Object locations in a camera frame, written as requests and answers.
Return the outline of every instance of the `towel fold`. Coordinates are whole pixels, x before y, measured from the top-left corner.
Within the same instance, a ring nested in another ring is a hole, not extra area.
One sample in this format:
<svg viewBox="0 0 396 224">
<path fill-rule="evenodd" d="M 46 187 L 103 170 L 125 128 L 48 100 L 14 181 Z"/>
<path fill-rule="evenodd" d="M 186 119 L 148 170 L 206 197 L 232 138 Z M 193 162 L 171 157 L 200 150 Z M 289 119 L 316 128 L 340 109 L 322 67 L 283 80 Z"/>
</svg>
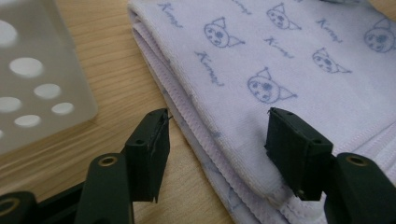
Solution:
<svg viewBox="0 0 396 224">
<path fill-rule="evenodd" d="M 130 2 L 134 37 L 238 223 L 326 223 L 265 154 L 271 106 L 395 181 L 396 24 L 371 7 L 295 1 Z"/>
</svg>

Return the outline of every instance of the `kuromi character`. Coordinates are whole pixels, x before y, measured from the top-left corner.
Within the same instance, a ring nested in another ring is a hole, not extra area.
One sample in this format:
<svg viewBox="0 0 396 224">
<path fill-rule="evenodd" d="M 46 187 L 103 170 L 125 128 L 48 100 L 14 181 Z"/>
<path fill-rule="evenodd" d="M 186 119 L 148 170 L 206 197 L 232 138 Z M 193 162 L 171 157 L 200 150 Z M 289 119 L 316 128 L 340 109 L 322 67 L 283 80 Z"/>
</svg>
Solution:
<svg viewBox="0 0 396 224">
<path fill-rule="evenodd" d="M 317 66 L 327 73 L 351 73 L 351 71 L 345 69 L 330 58 L 325 48 L 315 52 L 312 55 L 312 59 Z"/>
<path fill-rule="evenodd" d="M 373 29 L 364 35 L 364 42 L 367 46 L 379 53 L 396 49 L 395 39 L 395 34 L 390 30 L 390 21 L 387 19 L 377 22 Z"/>
<path fill-rule="evenodd" d="M 275 83 L 268 68 L 257 73 L 257 76 L 251 77 L 247 86 L 251 93 L 261 102 L 265 104 L 273 104 L 278 100 L 286 100 L 290 97 L 297 97 L 296 94 L 291 93 L 286 88 L 279 86 Z"/>
<path fill-rule="evenodd" d="M 301 27 L 290 21 L 285 14 L 283 3 L 267 11 L 271 22 L 282 30 L 301 30 Z"/>
<path fill-rule="evenodd" d="M 204 30 L 206 38 L 218 48 L 222 49 L 239 44 L 245 44 L 244 41 L 228 34 L 226 31 L 224 17 L 207 24 Z"/>
</svg>

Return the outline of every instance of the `wooden surface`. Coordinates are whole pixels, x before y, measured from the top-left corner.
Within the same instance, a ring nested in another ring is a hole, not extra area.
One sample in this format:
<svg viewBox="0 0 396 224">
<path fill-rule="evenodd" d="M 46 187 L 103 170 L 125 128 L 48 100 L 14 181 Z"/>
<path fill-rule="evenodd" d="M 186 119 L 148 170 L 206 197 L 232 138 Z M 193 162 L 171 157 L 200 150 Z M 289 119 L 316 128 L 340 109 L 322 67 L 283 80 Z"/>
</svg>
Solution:
<svg viewBox="0 0 396 224">
<path fill-rule="evenodd" d="M 85 179 L 92 159 L 120 152 L 140 120 L 166 107 L 133 40 L 126 0 L 60 0 L 59 8 L 99 105 L 98 115 L 0 156 L 0 195 L 30 190 L 39 201 Z M 228 212 L 174 121 L 159 203 L 134 203 L 136 223 L 230 223 Z"/>
</svg>

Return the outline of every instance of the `towel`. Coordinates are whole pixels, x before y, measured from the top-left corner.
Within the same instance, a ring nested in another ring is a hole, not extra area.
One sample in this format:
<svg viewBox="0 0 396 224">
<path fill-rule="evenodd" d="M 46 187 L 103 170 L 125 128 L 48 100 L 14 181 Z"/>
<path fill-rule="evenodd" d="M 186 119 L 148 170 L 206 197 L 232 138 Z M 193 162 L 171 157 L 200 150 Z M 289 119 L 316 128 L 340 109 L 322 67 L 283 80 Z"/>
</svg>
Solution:
<svg viewBox="0 0 396 224">
<path fill-rule="evenodd" d="M 236 223 L 326 223 L 266 156 L 267 111 L 297 114 L 396 180 L 396 24 L 366 4 L 132 0 L 134 38 Z"/>
</svg>

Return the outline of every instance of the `white plastic basket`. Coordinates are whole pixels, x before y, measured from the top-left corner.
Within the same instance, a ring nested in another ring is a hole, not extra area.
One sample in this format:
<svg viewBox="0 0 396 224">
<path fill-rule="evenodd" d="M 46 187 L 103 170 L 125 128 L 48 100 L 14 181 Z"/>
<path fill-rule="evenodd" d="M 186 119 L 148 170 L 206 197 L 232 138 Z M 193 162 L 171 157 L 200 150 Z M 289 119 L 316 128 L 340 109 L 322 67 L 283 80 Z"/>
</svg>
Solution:
<svg viewBox="0 0 396 224">
<path fill-rule="evenodd" d="M 0 0 L 0 154 L 96 113 L 55 3 Z"/>
</svg>

